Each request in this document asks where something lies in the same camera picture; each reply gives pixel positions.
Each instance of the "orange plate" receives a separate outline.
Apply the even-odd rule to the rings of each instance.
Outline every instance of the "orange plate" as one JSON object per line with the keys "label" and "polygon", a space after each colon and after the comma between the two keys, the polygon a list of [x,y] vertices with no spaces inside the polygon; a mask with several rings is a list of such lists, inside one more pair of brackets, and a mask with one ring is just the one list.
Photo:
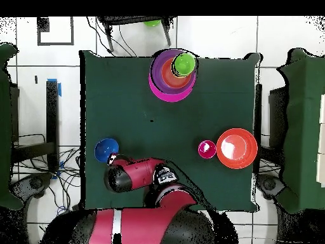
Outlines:
{"label": "orange plate", "polygon": [[257,155],[257,142],[245,129],[229,129],[218,139],[216,155],[229,168],[245,168],[252,164]]}
{"label": "orange plate", "polygon": [[186,77],[176,77],[171,71],[171,63],[173,58],[167,60],[161,68],[161,76],[164,82],[172,88],[184,87],[190,81],[191,74]]}

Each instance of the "green tabletop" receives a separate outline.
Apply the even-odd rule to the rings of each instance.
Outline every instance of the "green tabletop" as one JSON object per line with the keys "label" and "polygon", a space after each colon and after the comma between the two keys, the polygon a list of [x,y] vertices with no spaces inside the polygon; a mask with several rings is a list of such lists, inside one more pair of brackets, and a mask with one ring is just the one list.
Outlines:
{"label": "green tabletop", "polygon": [[99,140],[112,137],[120,153],[132,158],[173,160],[217,210],[256,210],[251,202],[252,166],[232,170],[216,156],[202,159],[197,148],[202,140],[216,142],[229,128],[253,132],[254,70],[259,54],[252,53],[245,60],[200,58],[192,93],[180,102],[168,103],[149,88],[153,58],[83,53],[86,208],[142,207],[143,189],[115,194],[104,186],[106,164],[95,159],[94,148]]}
{"label": "green tabletop", "polygon": [[277,200],[291,214],[325,209],[325,188],[316,182],[321,95],[325,94],[325,57],[294,49],[279,68],[289,89],[288,131],[284,140],[283,181],[287,188]]}

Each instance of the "white tile floor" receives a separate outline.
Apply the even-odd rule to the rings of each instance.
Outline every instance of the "white tile floor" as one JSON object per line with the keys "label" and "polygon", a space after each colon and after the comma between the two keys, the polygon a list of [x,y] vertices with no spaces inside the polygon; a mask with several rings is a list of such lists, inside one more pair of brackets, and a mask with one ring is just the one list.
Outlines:
{"label": "white tile floor", "polygon": [[[60,111],[60,151],[80,146],[80,86],[79,50],[91,50],[100,56],[109,56],[107,38],[96,24],[95,17],[74,19],[74,46],[38,46],[36,18],[0,18],[0,42],[17,45],[19,53],[8,61],[7,70],[13,83],[20,87],[19,131],[20,135],[45,134],[45,98],[47,79],[56,78],[62,84],[59,97]],[[158,50],[168,48],[161,25],[129,24],[121,26],[121,33],[129,47],[138,56],[151,56]],[[42,42],[68,42],[70,40],[70,18],[50,17],[50,32],[41,33]],[[169,31],[171,48],[184,48],[209,58],[243,58],[248,53],[263,55],[260,68],[260,83],[263,85],[262,133],[269,134],[269,91],[284,86],[282,76],[276,67],[284,65],[288,51],[302,47],[314,55],[325,53],[325,33],[317,25],[317,18],[306,17],[178,17]],[[113,27],[112,37],[127,48],[119,33]],[[113,41],[114,54],[129,56]],[[21,138],[21,144],[42,142],[41,137]],[[262,144],[269,144],[268,137],[262,137]],[[75,161],[69,166],[77,168]],[[19,172],[26,172],[20,166]],[[75,178],[74,185],[80,180]],[[62,205],[62,187],[53,180],[51,188],[56,194],[56,202]],[[72,205],[80,199],[78,187],[69,188]],[[33,199],[28,213],[30,243],[37,244],[47,224],[56,216],[53,194],[48,189],[40,200]],[[277,233],[277,214],[272,201],[263,199],[256,190],[253,198],[259,206],[255,213],[228,212],[239,233],[240,244],[274,244]]]}

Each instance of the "orange bowl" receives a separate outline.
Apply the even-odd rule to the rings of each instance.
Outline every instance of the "orange bowl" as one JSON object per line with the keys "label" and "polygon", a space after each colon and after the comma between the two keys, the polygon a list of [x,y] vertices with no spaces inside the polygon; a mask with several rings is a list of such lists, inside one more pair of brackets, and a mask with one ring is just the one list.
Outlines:
{"label": "orange bowl", "polygon": [[233,128],[224,132],[216,143],[216,155],[227,167],[245,168],[257,155],[257,142],[245,129]]}

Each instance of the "pink cup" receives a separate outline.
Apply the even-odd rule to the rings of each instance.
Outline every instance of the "pink cup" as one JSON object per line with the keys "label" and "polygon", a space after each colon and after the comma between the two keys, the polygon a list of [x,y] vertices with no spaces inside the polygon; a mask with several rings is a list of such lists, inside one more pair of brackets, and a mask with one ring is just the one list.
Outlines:
{"label": "pink cup", "polygon": [[216,144],[210,140],[204,140],[200,143],[197,151],[199,152],[200,157],[210,159],[216,154]]}

